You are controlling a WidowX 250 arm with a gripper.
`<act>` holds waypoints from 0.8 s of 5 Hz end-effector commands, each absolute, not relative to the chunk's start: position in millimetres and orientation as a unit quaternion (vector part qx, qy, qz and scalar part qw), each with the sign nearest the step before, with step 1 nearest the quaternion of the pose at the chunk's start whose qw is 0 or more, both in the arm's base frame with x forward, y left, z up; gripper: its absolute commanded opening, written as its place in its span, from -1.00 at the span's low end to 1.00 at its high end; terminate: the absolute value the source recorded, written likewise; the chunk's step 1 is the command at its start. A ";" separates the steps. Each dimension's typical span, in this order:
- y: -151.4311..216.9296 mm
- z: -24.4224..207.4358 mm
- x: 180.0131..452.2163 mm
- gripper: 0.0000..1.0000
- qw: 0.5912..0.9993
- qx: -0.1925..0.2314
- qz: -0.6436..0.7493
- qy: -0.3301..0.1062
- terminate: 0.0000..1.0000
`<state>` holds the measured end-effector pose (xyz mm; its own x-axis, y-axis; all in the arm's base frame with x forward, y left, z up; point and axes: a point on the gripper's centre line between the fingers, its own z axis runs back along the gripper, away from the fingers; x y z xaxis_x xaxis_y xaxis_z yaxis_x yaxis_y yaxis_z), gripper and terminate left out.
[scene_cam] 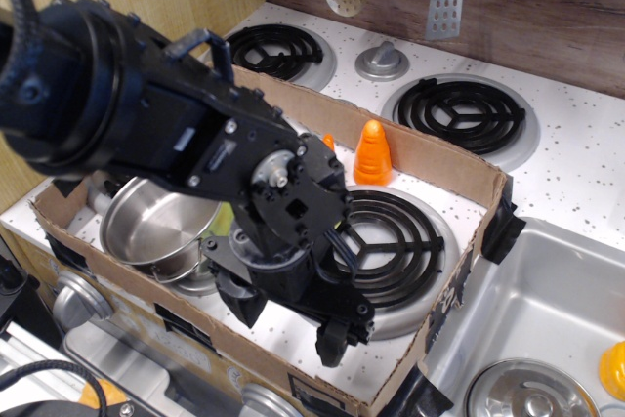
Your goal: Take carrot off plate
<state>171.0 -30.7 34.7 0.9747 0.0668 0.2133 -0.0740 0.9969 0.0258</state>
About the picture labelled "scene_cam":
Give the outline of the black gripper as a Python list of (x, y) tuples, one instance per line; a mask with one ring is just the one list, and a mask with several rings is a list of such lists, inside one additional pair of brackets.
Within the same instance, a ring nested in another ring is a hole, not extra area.
[(311, 285), (336, 280), (324, 266), (338, 254), (354, 279), (354, 254), (336, 227), (350, 215), (352, 197), (343, 182), (253, 182), (232, 203), (227, 236), (201, 244), (222, 301), (252, 328), (267, 302), (316, 323), (316, 351), (324, 367), (337, 367), (348, 345), (366, 344), (374, 312), (362, 301), (355, 313), (333, 316), (311, 298)]

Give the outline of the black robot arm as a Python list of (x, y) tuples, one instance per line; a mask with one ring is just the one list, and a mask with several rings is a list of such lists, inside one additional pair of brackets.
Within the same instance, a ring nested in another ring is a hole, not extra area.
[(34, 170), (97, 170), (227, 202), (226, 239), (202, 245), (217, 290), (253, 325), (267, 302), (317, 324), (323, 365), (367, 343), (375, 310), (337, 228), (344, 168), (259, 90), (234, 82), (229, 44), (206, 29), (171, 41), (105, 1), (9, 0), (1, 19), (1, 130)]

